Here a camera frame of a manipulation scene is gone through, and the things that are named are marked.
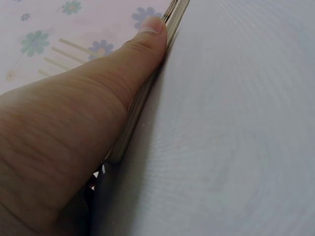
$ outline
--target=finger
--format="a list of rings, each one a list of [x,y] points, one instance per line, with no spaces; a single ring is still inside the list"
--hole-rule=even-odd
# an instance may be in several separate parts
[[[162,21],[149,18],[110,56],[0,97],[0,202],[23,223],[45,228],[89,179],[166,38]]]
[[[148,17],[139,33],[115,53],[77,68],[86,78],[110,88],[128,107],[137,89],[160,64],[166,49],[166,26]]]

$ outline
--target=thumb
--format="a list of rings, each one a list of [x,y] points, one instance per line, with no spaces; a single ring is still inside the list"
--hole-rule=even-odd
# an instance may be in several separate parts
[[[166,38],[147,18],[111,55],[0,96],[1,204],[36,231],[53,224],[113,145]]]
[[[167,30],[158,17],[148,17],[139,33],[115,53],[78,67],[86,78],[99,82],[127,107],[137,89],[158,67],[165,54]]]

